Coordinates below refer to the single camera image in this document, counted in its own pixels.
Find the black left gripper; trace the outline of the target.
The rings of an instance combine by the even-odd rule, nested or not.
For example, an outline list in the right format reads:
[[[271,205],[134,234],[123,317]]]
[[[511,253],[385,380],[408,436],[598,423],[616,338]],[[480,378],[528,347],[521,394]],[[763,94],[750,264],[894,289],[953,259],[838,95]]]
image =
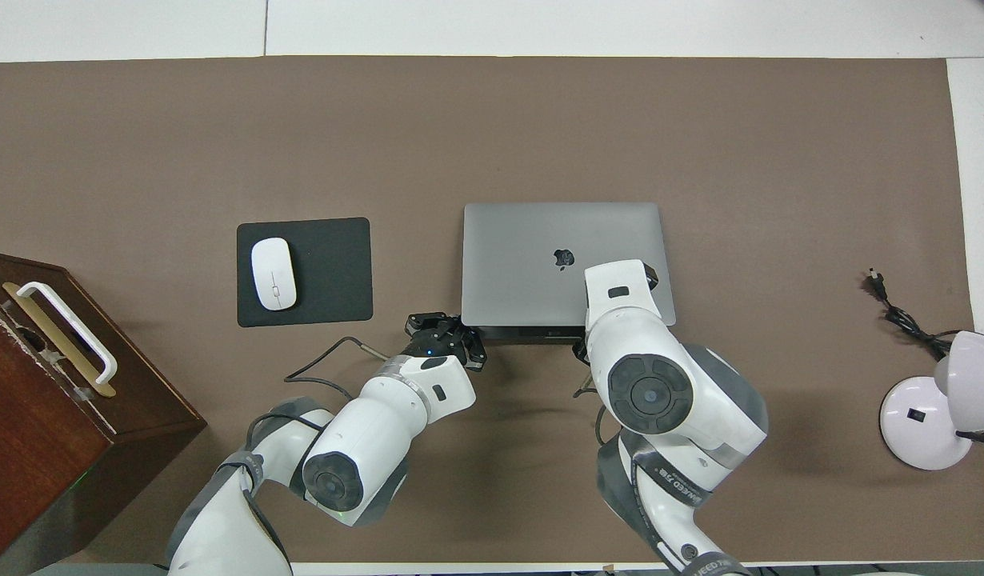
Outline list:
[[[448,318],[446,313],[408,314],[404,331],[410,342],[404,347],[404,354],[419,358],[453,356],[467,370],[481,372],[487,351],[480,332]]]

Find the grey aluminium laptop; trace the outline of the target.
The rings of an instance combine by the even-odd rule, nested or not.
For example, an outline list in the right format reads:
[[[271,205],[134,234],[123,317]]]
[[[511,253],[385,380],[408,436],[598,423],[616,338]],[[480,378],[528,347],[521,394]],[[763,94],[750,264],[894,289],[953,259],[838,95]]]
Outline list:
[[[587,267],[639,259],[668,325],[674,296],[659,208],[650,202],[471,203],[464,208],[462,323],[485,342],[576,342]]]

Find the black mouse pad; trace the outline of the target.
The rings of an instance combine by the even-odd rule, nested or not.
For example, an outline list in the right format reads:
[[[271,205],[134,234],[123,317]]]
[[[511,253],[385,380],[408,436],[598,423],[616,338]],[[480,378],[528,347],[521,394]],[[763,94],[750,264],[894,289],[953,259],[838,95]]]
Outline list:
[[[290,244],[298,301],[268,311],[258,302],[251,247],[280,237]],[[374,316],[367,218],[248,222],[237,227],[237,318],[241,327],[364,321]]]

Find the white computer mouse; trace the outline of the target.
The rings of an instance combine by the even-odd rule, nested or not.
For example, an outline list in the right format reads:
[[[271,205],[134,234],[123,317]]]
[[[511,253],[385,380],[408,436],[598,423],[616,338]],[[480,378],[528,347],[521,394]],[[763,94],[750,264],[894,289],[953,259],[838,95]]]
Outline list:
[[[288,310],[297,303],[297,281],[287,240],[271,237],[255,243],[250,268],[258,302],[265,310]]]

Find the brown table mat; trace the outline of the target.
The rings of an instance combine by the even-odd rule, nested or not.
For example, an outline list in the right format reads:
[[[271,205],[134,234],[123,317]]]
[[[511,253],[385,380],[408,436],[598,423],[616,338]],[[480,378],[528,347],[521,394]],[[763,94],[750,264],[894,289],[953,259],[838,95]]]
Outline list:
[[[247,423],[341,395],[283,377],[393,353],[462,302],[470,202],[653,202],[676,334],[756,386],[770,434],[698,515],[744,562],[984,560],[984,451],[923,473],[878,410],[972,324],[945,61],[224,58],[0,65],[0,253],[63,266],[210,424],[101,533],[149,562]],[[367,218],[374,316],[241,328],[239,225]]]

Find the white desk lamp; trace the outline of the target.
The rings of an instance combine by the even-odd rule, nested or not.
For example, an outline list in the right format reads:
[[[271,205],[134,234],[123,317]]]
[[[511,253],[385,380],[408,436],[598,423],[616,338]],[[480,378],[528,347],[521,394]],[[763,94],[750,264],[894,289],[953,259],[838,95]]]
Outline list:
[[[892,455],[920,470],[956,466],[975,442],[984,445],[984,334],[956,334],[932,376],[892,386],[879,427]]]

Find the dark brown wooden box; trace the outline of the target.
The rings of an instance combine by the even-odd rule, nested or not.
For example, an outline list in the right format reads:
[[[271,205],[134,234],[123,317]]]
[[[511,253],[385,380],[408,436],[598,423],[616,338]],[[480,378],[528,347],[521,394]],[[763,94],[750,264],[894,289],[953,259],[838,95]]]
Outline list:
[[[45,283],[118,361],[98,396],[3,283]],[[0,576],[27,576],[87,546],[206,427],[64,269],[0,253]]]

